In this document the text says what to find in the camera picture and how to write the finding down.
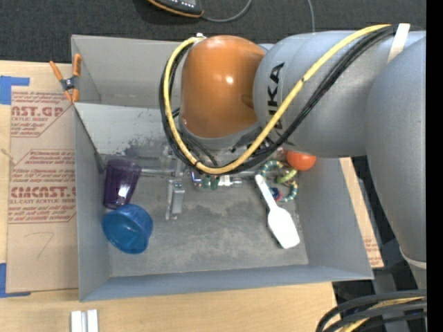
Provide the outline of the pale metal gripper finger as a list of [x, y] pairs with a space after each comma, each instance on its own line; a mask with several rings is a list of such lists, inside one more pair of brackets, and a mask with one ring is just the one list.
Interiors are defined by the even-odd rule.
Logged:
[[176, 219], [183, 211], [183, 201], [186, 190], [181, 180], [168, 182], [168, 206], [165, 213], [167, 220]]
[[178, 178], [179, 173], [172, 169], [158, 169], [143, 167], [141, 169], [141, 176], [159, 176], [159, 177], [172, 177]]

